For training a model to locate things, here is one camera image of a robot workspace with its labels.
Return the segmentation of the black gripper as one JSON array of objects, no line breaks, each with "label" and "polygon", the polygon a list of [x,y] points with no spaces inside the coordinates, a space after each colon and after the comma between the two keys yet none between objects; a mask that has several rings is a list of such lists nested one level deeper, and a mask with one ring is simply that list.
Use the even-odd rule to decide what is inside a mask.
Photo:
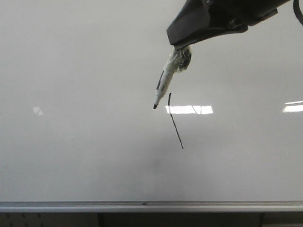
[{"label": "black gripper", "polygon": [[187,0],[167,28],[175,50],[220,35],[244,33],[278,13],[286,0]]}]

